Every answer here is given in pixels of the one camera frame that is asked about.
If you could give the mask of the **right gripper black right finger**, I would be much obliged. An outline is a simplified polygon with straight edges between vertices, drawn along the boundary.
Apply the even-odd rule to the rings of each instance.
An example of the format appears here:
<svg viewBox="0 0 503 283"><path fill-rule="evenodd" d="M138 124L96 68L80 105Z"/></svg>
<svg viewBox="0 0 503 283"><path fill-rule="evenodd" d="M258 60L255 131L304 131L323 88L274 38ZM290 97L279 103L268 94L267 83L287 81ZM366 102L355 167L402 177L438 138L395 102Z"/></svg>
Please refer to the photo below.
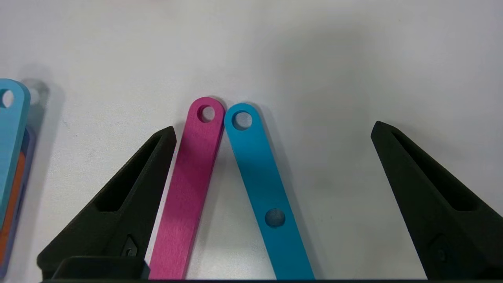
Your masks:
<svg viewBox="0 0 503 283"><path fill-rule="evenodd" d="M396 127L371 139L426 277L501 280L502 216Z"/></svg>

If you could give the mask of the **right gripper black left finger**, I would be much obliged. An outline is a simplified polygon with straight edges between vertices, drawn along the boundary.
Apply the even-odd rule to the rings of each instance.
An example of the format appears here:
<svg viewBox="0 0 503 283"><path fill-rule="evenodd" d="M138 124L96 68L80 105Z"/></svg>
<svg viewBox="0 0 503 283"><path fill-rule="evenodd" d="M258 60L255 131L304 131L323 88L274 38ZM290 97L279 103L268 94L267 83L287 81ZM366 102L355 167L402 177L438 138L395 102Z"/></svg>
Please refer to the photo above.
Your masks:
<svg viewBox="0 0 503 283"><path fill-rule="evenodd" d="M44 280L142 280L176 147L173 127L153 134L39 253Z"/></svg>

